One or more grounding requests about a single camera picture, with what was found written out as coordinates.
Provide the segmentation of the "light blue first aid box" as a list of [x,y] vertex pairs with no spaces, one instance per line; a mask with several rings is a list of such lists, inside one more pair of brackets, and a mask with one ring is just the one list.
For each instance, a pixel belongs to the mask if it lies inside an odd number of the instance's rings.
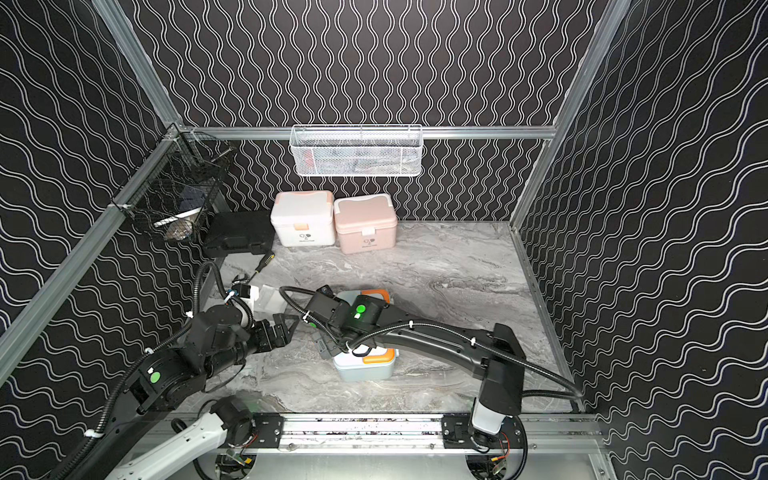
[[[351,305],[352,319],[357,323],[370,324],[372,315],[381,310],[379,304],[369,300],[358,302],[358,296],[371,297],[384,303],[390,302],[390,294],[383,289],[340,292],[338,297]],[[334,354],[332,361],[344,382],[386,380],[393,374],[398,355],[397,349],[375,346],[371,340],[370,344],[362,344],[351,353]]]

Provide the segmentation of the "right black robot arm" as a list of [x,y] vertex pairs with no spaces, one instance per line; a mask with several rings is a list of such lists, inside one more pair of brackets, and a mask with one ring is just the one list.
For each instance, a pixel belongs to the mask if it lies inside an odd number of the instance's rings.
[[528,397],[577,402],[583,392],[565,377],[529,362],[513,330],[460,328],[411,314],[383,299],[359,294],[347,302],[328,289],[279,288],[302,320],[315,326],[342,353],[360,347],[404,349],[460,367],[480,381],[470,430],[500,433],[504,421],[522,413]]

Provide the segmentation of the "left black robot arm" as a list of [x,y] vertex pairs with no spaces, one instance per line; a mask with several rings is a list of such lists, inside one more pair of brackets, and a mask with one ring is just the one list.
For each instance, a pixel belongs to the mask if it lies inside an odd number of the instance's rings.
[[48,479],[104,479],[158,423],[188,397],[206,390],[223,370],[249,356],[287,346],[297,323],[283,314],[257,320],[239,296],[229,296],[214,261],[197,271],[191,318],[176,334],[128,367],[110,393],[96,426]]

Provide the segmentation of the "pink first aid box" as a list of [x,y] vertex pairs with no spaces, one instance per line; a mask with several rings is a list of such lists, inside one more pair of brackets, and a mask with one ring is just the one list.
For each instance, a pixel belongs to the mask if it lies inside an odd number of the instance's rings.
[[334,224],[339,247],[346,255],[396,244],[398,218],[386,193],[335,200]]

